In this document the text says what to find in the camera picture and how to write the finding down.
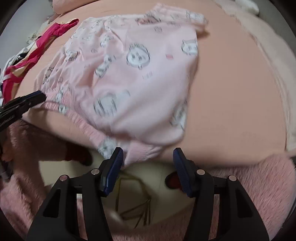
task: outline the peach bedsheet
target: peach bedsheet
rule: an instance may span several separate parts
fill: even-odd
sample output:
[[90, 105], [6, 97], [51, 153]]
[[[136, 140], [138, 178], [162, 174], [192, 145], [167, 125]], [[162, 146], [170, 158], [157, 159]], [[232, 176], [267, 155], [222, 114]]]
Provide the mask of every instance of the peach bedsheet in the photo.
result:
[[[172, 149], [176, 146], [181, 147], [188, 158], [207, 165], [252, 164], [270, 154], [283, 152], [285, 118], [272, 71], [253, 38], [214, 2], [101, 0], [61, 15], [55, 21], [145, 13], [157, 2], [200, 12], [209, 20], [207, 33], [198, 36], [199, 64], [190, 91], [184, 140], [167, 148], [158, 159], [171, 161]], [[52, 43], [25, 76], [17, 96], [33, 91], [37, 74], [76, 28]], [[64, 139], [96, 148], [60, 113], [35, 109], [23, 118]]]

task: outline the black clamp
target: black clamp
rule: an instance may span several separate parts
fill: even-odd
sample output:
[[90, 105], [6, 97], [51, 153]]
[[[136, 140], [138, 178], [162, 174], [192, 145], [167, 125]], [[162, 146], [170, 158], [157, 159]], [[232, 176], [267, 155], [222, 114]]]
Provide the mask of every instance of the black clamp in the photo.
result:
[[[180, 148], [173, 153], [184, 192], [195, 204], [184, 241], [207, 241], [213, 214], [214, 194], [220, 195], [219, 224], [214, 241], [268, 241], [263, 221], [235, 176], [212, 177]], [[117, 147], [98, 169], [75, 178], [62, 175], [41, 205], [26, 241], [82, 241], [77, 220], [77, 194], [82, 194], [83, 214], [89, 241], [112, 241], [101, 197], [112, 192], [123, 162]]]
[[[6, 139], [6, 128], [20, 120], [22, 115], [29, 108], [36, 106], [46, 100], [46, 95], [41, 91], [36, 91], [26, 96], [15, 98], [4, 106], [0, 107], [0, 154], [3, 153], [2, 145]], [[12, 176], [12, 162], [4, 162], [0, 159], [0, 177], [4, 181], [9, 181]]]
[[26, 241], [82, 241], [77, 220], [77, 194], [82, 194], [84, 222], [89, 241], [112, 241], [101, 197], [113, 191], [123, 163], [123, 150], [115, 149], [98, 169], [69, 178], [62, 175], [39, 208]]
[[212, 177], [187, 160], [181, 148], [174, 150], [173, 160], [183, 191], [188, 197], [195, 197], [184, 241], [208, 240], [214, 194], [220, 195], [218, 231], [214, 241], [269, 241], [256, 207], [235, 176], [226, 179]]

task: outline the pink printed cloth garment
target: pink printed cloth garment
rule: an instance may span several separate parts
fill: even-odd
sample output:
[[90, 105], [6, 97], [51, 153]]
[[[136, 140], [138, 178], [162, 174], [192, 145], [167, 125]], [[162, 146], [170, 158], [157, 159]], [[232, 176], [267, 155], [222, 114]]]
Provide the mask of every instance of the pink printed cloth garment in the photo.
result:
[[157, 156], [184, 136], [202, 14], [157, 4], [144, 15], [88, 18], [37, 76], [45, 108], [70, 118], [109, 158]]

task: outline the pink pillow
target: pink pillow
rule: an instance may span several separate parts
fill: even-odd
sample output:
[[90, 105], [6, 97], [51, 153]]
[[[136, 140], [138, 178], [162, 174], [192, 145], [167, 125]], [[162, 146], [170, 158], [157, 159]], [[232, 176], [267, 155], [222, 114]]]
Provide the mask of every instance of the pink pillow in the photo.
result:
[[53, 0], [52, 8], [54, 12], [62, 14], [95, 1], [96, 0]]

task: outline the pink fuzzy fabric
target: pink fuzzy fabric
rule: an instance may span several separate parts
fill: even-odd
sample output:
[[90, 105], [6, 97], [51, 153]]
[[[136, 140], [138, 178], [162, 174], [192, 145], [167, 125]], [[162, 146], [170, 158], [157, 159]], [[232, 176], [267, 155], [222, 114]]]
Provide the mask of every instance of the pink fuzzy fabric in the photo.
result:
[[[46, 197], [38, 160], [62, 160], [65, 142], [23, 121], [10, 126], [15, 172], [8, 184], [1, 184], [0, 206], [16, 231], [25, 237], [34, 215]], [[209, 170], [211, 175], [235, 175], [259, 211], [270, 239], [286, 219], [296, 192], [295, 166], [286, 155], [273, 155], [255, 166]], [[210, 238], [218, 222], [218, 196], [215, 197]], [[189, 206], [172, 217], [149, 226], [112, 233], [114, 241], [183, 240], [191, 215]], [[78, 202], [81, 237], [86, 239], [81, 202]]]

